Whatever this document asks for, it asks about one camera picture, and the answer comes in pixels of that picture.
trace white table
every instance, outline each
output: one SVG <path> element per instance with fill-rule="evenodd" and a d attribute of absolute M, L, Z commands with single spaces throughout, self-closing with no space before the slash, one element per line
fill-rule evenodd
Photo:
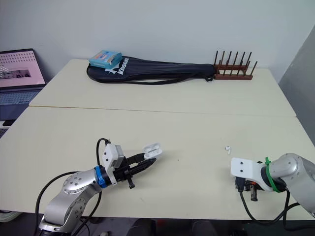
<path fill-rule="evenodd" d="M 156 141 L 164 153 L 133 178 L 134 189 L 127 182 L 106 188 L 95 216 L 248 220 L 230 175 L 232 157 L 264 161 L 294 152 L 315 162 L 315 148 L 294 117 L 29 107 L 0 139 L 0 208 L 34 212 L 50 179 L 96 165 L 101 137 L 122 145 L 127 157 Z M 62 181 L 43 195 L 40 212 Z M 282 211 L 285 193 L 259 191 L 257 203 L 249 193 L 245 198 L 255 217 L 270 220 Z M 85 214 L 94 204 L 95 198 Z M 288 219 L 313 218 L 295 207 Z"/>
<path fill-rule="evenodd" d="M 268 69 L 251 81 L 191 80 L 172 85 L 101 84 L 86 74 L 87 60 L 71 60 L 31 106 L 295 117 Z"/>

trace laptop screen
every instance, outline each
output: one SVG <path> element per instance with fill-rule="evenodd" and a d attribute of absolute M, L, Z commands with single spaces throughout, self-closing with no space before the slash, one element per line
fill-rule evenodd
<path fill-rule="evenodd" d="M 32 49 L 0 52 L 0 88 L 45 85 Z"/>

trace laptop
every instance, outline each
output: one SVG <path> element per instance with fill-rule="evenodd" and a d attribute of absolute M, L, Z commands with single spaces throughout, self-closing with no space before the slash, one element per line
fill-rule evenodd
<path fill-rule="evenodd" d="M 33 49 L 0 52 L 0 121 L 17 119 L 45 85 Z"/>

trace blue box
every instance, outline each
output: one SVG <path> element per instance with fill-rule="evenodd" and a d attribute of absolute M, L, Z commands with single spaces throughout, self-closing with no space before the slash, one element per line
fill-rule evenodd
<path fill-rule="evenodd" d="M 123 59 L 122 53 L 100 51 L 94 57 L 89 59 L 91 66 L 97 66 L 105 69 L 112 69 Z"/>

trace laptop keyboard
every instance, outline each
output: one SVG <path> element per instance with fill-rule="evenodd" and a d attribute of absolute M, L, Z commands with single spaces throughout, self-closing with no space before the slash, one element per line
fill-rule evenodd
<path fill-rule="evenodd" d="M 0 138 L 2 137 L 2 135 L 7 131 L 8 129 L 0 129 Z"/>
<path fill-rule="evenodd" d="M 39 91 L 0 93 L 0 106 L 28 104 L 38 93 Z"/>

